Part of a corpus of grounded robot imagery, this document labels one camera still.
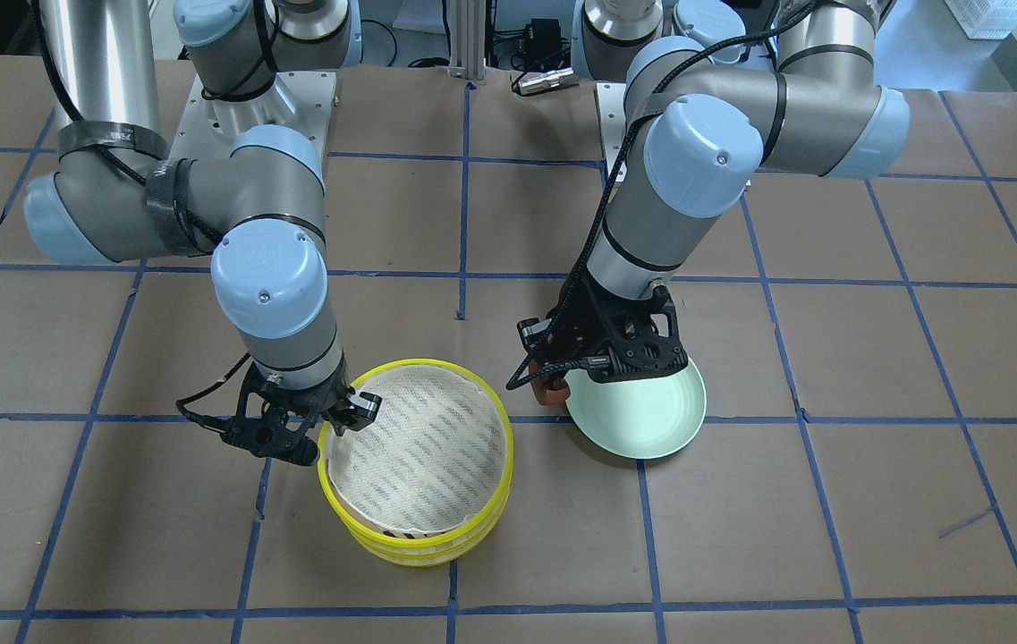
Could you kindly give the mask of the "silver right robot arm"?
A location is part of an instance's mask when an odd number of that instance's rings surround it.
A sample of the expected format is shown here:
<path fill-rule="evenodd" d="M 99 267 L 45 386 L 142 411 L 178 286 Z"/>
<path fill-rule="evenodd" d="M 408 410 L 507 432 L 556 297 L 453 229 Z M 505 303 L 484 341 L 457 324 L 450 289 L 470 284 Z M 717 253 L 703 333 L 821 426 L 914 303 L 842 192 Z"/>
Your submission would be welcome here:
<path fill-rule="evenodd" d="M 261 458 L 309 466 L 309 429 L 362 429 L 380 396 L 354 390 L 328 292 L 323 159 L 291 72 L 360 60 L 356 1 L 177 1 L 173 18 L 225 147 L 176 157 L 159 131 L 144 1 L 34 1 L 62 117 L 61 170 L 29 181 L 24 221 L 62 265 L 207 257 L 246 368 L 230 419 L 185 419 Z"/>

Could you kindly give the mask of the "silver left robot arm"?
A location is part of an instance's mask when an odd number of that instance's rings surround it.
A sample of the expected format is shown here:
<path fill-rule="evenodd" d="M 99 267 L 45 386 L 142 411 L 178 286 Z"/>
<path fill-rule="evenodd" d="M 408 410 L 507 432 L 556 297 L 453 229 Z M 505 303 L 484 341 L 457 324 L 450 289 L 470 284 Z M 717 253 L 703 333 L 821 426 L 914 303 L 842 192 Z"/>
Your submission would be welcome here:
<path fill-rule="evenodd" d="M 517 326 L 508 390 L 581 369 L 601 384 L 687 367 L 668 282 L 758 170 L 875 178 L 906 142 L 901 91 L 875 83 L 889 1 L 785 1 L 773 70 L 713 63 L 749 36 L 651 42 L 631 63 L 625 136 L 560 300 Z"/>

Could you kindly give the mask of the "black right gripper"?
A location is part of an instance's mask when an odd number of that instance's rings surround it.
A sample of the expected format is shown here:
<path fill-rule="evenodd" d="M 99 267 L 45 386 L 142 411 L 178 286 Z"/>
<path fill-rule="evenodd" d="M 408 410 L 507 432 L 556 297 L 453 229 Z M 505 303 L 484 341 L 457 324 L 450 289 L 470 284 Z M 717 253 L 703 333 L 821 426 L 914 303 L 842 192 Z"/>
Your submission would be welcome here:
<path fill-rule="evenodd" d="M 240 387 L 237 411 L 223 421 L 221 440 L 251 455 L 309 466 L 319 457 L 309 429 L 328 421 L 338 436 L 360 431 L 377 419 L 380 395 L 354 390 L 344 367 L 323 383 L 304 390 L 288 390 L 248 368 Z"/>

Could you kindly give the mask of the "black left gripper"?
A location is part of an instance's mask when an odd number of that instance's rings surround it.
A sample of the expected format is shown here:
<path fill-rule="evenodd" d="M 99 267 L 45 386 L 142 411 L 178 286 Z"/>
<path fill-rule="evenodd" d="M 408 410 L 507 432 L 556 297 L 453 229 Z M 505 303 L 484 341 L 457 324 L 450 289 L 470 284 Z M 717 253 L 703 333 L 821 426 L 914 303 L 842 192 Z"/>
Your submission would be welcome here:
<path fill-rule="evenodd" d="M 606 384 L 667 377 L 683 371 L 687 352 L 665 283 L 650 283 L 650 297 L 626 299 L 610 293 L 589 273 L 566 278 L 560 301 L 547 318 L 525 318 L 517 330 L 528 353 L 505 390 L 547 386 L 569 370 L 587 371 Z"/>

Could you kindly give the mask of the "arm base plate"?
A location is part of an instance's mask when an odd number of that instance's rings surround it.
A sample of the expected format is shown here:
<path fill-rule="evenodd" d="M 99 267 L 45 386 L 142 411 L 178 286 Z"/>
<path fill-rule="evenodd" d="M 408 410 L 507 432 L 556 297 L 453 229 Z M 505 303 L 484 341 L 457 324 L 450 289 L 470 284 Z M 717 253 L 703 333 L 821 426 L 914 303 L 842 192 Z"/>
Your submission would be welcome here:
<path fill-rule="evenodd" d="M 626 130 L 625 95 L 622 82 L 597 81 L 597 120 L 599 143 L 605 154 L 607 171 L 614 167 Z"/>
<path fill-rule="evenodd" d="M 262 97 L 226 102 L 205 99 L 200 79 L 194 79 L 169 156 L 226 157 L 239 134 L 260 123 L 279 123 L 307 136 L 316 154 L 323 157 L 337 103 L 336 87 L 333 71 L 282 72 Z"/>

